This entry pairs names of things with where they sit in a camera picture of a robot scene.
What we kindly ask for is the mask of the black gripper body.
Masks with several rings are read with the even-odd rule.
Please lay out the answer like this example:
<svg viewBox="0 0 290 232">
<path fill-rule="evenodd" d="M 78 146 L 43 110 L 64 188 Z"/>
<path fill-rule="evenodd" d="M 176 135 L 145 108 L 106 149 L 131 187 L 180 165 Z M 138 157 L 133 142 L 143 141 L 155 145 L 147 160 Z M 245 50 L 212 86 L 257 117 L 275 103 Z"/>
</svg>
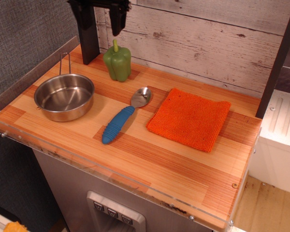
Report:
<svg viewBox="0 0 290 232">
<path fill-rule="evenodd" d="M 129 0 L 68 0 L 68 3 L 76 3 L 78 6 L 91 6 L 110 9 L 111 6 L 118 6 L 120 10 L 129 11 L 131 3 Z"/>
</svg>

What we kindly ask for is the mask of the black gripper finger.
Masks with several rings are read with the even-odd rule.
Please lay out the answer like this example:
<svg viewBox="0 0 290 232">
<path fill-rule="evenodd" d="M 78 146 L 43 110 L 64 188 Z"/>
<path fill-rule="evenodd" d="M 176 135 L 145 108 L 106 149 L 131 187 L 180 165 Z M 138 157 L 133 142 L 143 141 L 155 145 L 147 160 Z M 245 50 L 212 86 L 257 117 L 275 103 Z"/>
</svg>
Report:
<svg viewBox="0 0 290 232">
<path fill-rule="evenodd" d="M 70 6 L 80 28 L 88 29 L 92 26 L 93 6 L 86 1 L 70 1 Z"/>
<path fill-rule="evenodd" d="M 114 36 L 118 36 L 125 28 L 127 10 L 120 4 L 111 4 L 109 15 L 111 19 L 111 28 Z"/>
</svg>

